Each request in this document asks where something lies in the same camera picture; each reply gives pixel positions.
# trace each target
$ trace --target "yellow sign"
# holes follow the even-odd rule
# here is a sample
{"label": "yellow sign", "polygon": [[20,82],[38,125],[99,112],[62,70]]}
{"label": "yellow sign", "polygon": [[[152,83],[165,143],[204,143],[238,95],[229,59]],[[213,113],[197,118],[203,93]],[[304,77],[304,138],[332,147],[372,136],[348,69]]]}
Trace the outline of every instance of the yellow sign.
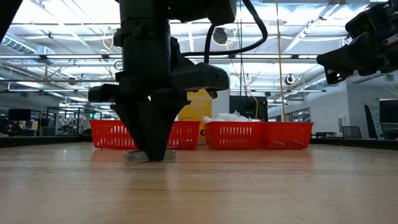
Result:
{"label": "yellow sign", "polygon": [[178,114],[179,121],[201,121],[198,144],[206,144],[205,130],[203,129],[203,117],[211,118],[212,99],[206,90],[196,93],[188,93],[190,105],[184,107]]}

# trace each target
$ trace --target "desk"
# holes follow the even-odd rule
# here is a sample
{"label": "desk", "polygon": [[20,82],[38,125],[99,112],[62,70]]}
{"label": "desk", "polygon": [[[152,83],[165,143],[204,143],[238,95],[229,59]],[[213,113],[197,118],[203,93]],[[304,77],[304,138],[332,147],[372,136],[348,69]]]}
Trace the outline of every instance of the desk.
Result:
{"label": "desk", "polygon": [[326,138],[326,137],[328,137],[328,135],[335,135],[336,133],[333,133],[333,132],[318,132],[318,133],[315,133],[315,134],[312,134],[312,136],[315,136],[315,138],[319,138],[319,137],[321,137],[321,138]]}
{"label": "desk", "polygon": [[38,136],[38,130],[33,130],[33,129],[22,129],[21,130],[21,136],[27,136],[27,137],[36,137]]}
{"label": "desk", "polygon": [[398,138],[398,129],[387,129],[381,134],[385,140],[396,140]]}

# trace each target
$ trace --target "transparent plastic object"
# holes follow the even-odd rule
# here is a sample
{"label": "transparent plastic object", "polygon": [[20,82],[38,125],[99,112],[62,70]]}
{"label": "transparent plastic object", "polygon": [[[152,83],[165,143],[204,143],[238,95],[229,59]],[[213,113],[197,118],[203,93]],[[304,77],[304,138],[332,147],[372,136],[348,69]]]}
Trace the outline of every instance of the transparent plastic object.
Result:
{"label": "transparent plastic object", "polygon": [[[173,161],[175,159],[175,149],[166,149],[164,161]],[[124,161],[130,164],[149,162],[147,155],[142,151],[131,151],[124,155]]]}

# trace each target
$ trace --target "fluorescent light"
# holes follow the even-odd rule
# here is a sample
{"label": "fluorescent light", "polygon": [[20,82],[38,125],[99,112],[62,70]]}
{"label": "fluorescent light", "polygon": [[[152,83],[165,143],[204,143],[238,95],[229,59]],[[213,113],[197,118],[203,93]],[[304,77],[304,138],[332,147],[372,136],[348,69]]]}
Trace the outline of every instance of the fluorescent light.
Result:
{"label": "fluorescent light", "polygon": [[297,93],[323,93],[326,92],[326,90],[292,90]]}
{"label": "fluorescent light", "polygon": [[122,59],[122,55],[108,55],[109,58]]}
{"label": "fluorescent light", "polygon": [[282,103],[269,103],[269,106],[282,106]]}
{"label": "fluorescent light", "polygon": [[29,86],[29,87],[32,87],[32,88],[42,88],[42,87],[44,87],[43,85],[38,84],[38,83],[34,83],[34,82],[17,82],[17,84],[24,85],[24,86]]}
{"label": "fluorescent light", "polygon": [[61,94],[59,94],[59,93],[51,93],[51,92],[50,92],[50,94],[53,95],[53,96],[57,96],[57,97],[65,97],[65,96],[63,96],[63,95],[61,95]]}
{"label": "fluorescent light", "polygon": [[279,99],[279,100],[267,100],[268,102],[282,102],[282,100],[281,99]]}
{"label": "fluorescent light", "polygon": [[48,59],[97,59],[102,55],[48,55]]}
{"label": "fluorescent light", "polygon": [[[191,59],[203,59],[204,56],[187,56],[187,58]],[[209,58],[228,58],[228,55],[211,55]]]}
{"label": "fluorescent light", "polygon": [[73,92],[74,90],[43,90],[43,91],[51,91],[51,92]]}
{"label": "fluorescent light", "polygon": [[316,59],[318,56],[317,55],[299,55],[299,59]]}
{"label": "fluorescent light", "polygon": [[[239,92],[239,89],[231,89],[232,92]],[[266,89],[256,89],[256,90],[248,90],[248,92],[270,92],[270,93],[280,93],[280,90],[266,90]],[[292,92],[292,94],[296,93],[322,93],[326,92],[326,90],[283,90],[284,93]]]}
{"label": "fluorescent light", "polygon": [[[292,55],[281,55],[281,58],[292,58]],[[278,59],[279,55],[242,55],[242,58],[266,58],[266,59]]]}
{"label": "fluorescent light", "polygon": [[0,59],[40,59],[38,55],[0,55]]}
{"label": "fluorescent light", "polygon": [[68,97],[71,100],[75,100],[75,101],[80,101],[80,102],[87,102],[88,100],[86,98],[82,98],[82,97]]}
{"label": "fluorescent light", "polygon": [[40,91],[40,90],[24,90],[24,89],[21,89],[21,90],[6,90],[6,91],[13,91],[13,92],[38,92],[38,91]]}

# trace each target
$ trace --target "basket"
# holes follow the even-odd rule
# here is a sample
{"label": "basket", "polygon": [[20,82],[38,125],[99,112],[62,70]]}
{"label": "basket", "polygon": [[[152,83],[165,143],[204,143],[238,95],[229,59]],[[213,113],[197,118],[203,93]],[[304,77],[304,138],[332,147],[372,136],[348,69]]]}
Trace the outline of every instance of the basket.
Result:
{"label": "basket", "polygon": [[[137,149],[122,121],[90,120],[94,147],[99,149]],[[167,147],[196,149],[200,121],[175,121]]]}
{"label": "basket", "polygon": [[306,149],[310,144],[313,123],[261,123],[259,145],[262,149]]}
{"label": "basket", "polygon": [[259,122],[206,123],[206,144],[213,149],[255,149],[259,142]]}

